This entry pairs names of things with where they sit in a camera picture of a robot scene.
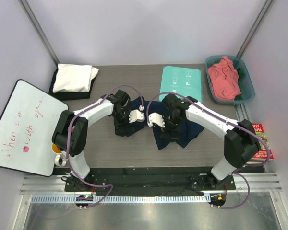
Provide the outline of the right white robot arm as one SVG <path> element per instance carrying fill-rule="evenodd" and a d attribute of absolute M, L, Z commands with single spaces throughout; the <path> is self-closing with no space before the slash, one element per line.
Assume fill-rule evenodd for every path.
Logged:
<path fill-rule="evenodd" d="M 239 122 L 227 118 L 189 96 L 181 99 L 168 94 L 162 102 L 170 111 L 169 117 L 164 118 L 165 128 L 174 128 L 181 121 L 195 122 L 224 141 L 223 158 L 207 173 L 207 183 L 212 189 L 219 189 L 227 176 L 242 168 L 261 149 L 253 125 L 247 119 Z"/>

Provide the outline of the navy blue t shirt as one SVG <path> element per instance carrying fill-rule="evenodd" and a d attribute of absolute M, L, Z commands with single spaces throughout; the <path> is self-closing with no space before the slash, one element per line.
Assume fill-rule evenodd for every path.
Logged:
<path fill-rule="evenodd" d="M 141 105 L 140 97 L 128 102 L 127 109 L 135 110 Z M 170 111 L 166 106 L 159 101 L 152 101 L 149 112 L 156 112 L 161 115 L 170 115 Z M 147 127 L 147 118 L 143 122 L 125 123 L 119 126 L 115 126 L 115 135 L 129 137 L 136 132 Z M 161 128 L 159 126 L 152 127 L 156 145 L 159 150 L 165 148 L 169 143 L 176 142 L 182 148 L 185 148 L 190 141 L 197 138 L 204 127 L 198 123 L 191 122 L 189 120 L 182 120 L 176 127 Z"/>

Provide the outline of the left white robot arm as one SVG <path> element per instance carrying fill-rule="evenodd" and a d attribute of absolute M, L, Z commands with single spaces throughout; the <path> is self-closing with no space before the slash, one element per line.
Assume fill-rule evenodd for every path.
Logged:
<path fill-rule="evenodd" d="M 76 177 L 76 186 L 88 191 L 93 184 L 89 177 L 90 167 L 84 156 L 89 127 L 100 119 L 111 116 L 118 136 L 127 135 L 125 125 L 130 125 L 130 96 L 122 90 L 104 95 L 86 108 L 71 112 L 64 110 L 52 135 L 52 143 L 58 150 L 66 153 L 71 174 Z"/>

